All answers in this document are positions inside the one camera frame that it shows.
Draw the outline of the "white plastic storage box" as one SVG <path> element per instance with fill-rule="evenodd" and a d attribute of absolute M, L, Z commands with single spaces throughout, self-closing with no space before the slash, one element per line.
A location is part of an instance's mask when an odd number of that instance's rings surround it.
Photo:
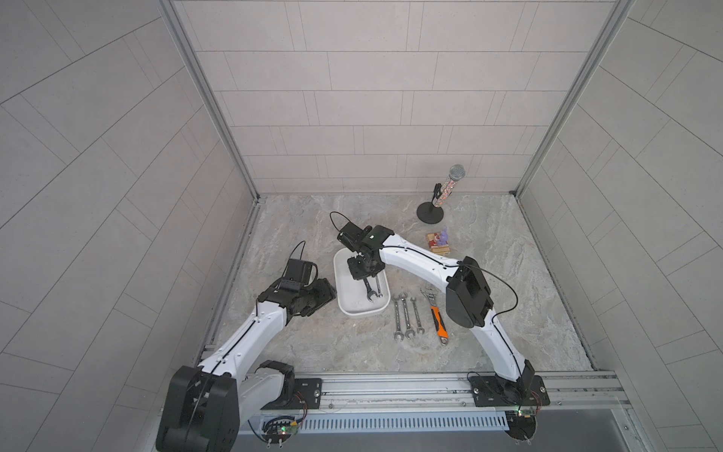
<path fill-rule="evenodd" d="M 337 301 L 340 310 L 352 318 L 363 318 L 382 313 L 391 301 L 391 293 L 386 272 L 383 270 L 380 275 L 381 290 L 383 297 L 376 296 L 372 301 L 366 298 L 365 284 L 362 280 L 354 280 L 349 272 L 348 258 L 353 253 L 350 250 L 339 250 L 333 258 L 333 269 Z M 372 288 L 377 291 L 375 279 L 370 279 Z"/>

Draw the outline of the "silver ratchet wrench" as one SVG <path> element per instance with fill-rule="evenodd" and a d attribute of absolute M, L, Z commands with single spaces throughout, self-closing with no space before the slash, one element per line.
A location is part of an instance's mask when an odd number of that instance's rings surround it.
<path fill-rule="evenodd" d="M 378 293 L 372 288 L 372 286 L 367 278 L 363 279 L 363 283 L 365 284 L 366 298 L 369 301 L 372 301 L 378 295 Z"/>

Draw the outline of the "long silver open-end wrench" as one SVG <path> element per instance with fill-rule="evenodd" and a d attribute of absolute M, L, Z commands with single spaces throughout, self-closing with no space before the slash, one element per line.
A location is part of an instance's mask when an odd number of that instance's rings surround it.
<path fill-rule="evenodd" d="M 393 296 L 392 297 L 392 303 L 394 307 L 394 313 L 395 313 L 395 341 L 401 342 L 404 340 L 405 335 L 403 331 L 401 330 L 401 319 L 400 319 L 400 312 L 399 312 L 399 304 L 398 304 L 398 297 Z"/>

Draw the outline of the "small silver combination wrench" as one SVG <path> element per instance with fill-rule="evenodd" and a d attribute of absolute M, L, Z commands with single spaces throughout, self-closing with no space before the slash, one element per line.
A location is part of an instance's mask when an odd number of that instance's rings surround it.
<path fill-rule="evenodd" d="M 419 335 L 422 335 L 426 332 L 425 328 L 422 325 L 421 316 L 419 314 L 418 305 L 417 305 L 417 299 L 416 297 L 411 297 L 410 302 L 412 303 L 412 309 L 414 312 L 414 318 L 416 321 L 416 331 Z"/>

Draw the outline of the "orange handled adjustable wrench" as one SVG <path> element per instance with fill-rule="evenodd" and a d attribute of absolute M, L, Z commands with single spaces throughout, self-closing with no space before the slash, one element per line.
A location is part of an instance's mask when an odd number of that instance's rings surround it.
<path fill-rule="evenodd" d="M 437 303 L 436 293 L 434 292 L 433 287 L 423 287 L 421 289 L 421 293 L 430 305 L 436 333 L 442 346 L 445 347 L 449 342 L 449 334 L 446 326 L 444 325 L 444 321 L 442 320 L 442 312 Z"/>

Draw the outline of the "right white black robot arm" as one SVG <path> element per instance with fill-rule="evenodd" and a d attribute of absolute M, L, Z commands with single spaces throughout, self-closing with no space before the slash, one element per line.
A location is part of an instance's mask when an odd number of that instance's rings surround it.
<path fill-rule="evenodd" d="M 353 252 L 348 267 L 355 280 L 375 277 L 391 265 L 444 292 L 447 316 L 476 337 L 493 364 L 499 393 L 515 402 L 528 397 L 535 369 L 497 320 L 491 288 L 476 260 L 456 261 L 434 254 L 381 225 L 362 229 L 350 221 L 337 239 Z"/>

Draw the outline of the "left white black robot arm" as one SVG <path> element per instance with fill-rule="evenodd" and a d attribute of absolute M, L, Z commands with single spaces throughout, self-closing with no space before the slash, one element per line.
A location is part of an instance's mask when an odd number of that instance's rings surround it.
<path fill-rule="evenodd" d="M 252 314 L 209 358 L 171 378 L 156 436 L 157 451 L 229 451 L 241 424 L 265 405 L 293 397 L 292 365 L 266 362 L 250 371 L 268 343 L 294 316 L 312 316 L 336 298 L 325 279 L 310 284 L 280 278 L 257 299 Z"/>

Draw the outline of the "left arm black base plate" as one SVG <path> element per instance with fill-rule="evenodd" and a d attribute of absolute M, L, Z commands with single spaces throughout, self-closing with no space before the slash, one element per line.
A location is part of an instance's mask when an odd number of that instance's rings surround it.
<path fill-rule="evenodd" d="M 316 410 L 320 406 L 323 380 L 319 378 L 286 378 L 274 376 L 256 392 L 261 397 L 262 411 L 301 410 L 306 407 Z"/>

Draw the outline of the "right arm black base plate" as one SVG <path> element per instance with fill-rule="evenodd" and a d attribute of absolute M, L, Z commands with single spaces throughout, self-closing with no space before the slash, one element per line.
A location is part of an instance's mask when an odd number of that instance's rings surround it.
<path fill-rule="evenodd" d="M 525 395 L 515 383 L 502 383 L 495 374 L 470 371 L 466 375 L 476 407 L 546 407 L 551 404 L 542 377 L 535 375 Z"/>

